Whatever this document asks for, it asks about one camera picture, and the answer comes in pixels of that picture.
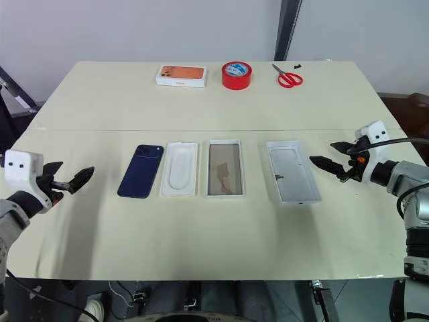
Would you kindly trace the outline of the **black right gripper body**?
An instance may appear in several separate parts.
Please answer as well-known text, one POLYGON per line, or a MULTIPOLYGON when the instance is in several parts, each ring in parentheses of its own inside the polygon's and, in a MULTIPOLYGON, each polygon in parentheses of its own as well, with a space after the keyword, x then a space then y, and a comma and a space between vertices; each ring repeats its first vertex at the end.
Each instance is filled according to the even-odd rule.
MULTIPOLYGON (((369 139, 367 137, 362 137, 354 143, 354 148, 360 150, 368 144, 369 139)), ((361 182, 363 179, 363 173, 369 163, 369 152, 367 150, 355 153, 349 152, 349 157, 349 166, 351 166, 351 169, 346 171, 346 176, 344 178, 340 178, 339 180, 341 182, 346 182, 348 179, 352 179, 357 182, 361 182)))

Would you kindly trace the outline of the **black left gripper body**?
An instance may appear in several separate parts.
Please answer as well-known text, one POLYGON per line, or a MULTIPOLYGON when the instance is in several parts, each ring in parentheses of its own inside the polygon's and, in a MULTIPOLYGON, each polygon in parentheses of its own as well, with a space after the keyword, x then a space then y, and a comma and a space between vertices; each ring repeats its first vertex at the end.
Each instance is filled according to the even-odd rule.
POLYGON ((56 182, 53 174, 44 174, 36 178, 36 183, 43 193, 49 198, 52 206, 56 205, 64 197, 63 191, 70 192, 72 188, 68 182, 56 182))

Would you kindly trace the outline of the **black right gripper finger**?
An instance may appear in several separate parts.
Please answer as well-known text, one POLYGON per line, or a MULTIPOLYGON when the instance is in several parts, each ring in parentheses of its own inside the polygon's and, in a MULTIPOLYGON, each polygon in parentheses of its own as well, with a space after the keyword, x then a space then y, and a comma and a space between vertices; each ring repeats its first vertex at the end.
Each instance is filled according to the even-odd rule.
POLYGON ((355 145, 349 142, 334 142, 330 144, 335 150, 341 154, 349 155, 350 149, 354 148, 355 145))
POLYGON ((344 178, 346 176, 343 166, 329 158, 324 156, 310 156, 309 159, 317 168, 329 172, 337 178, 344 178))

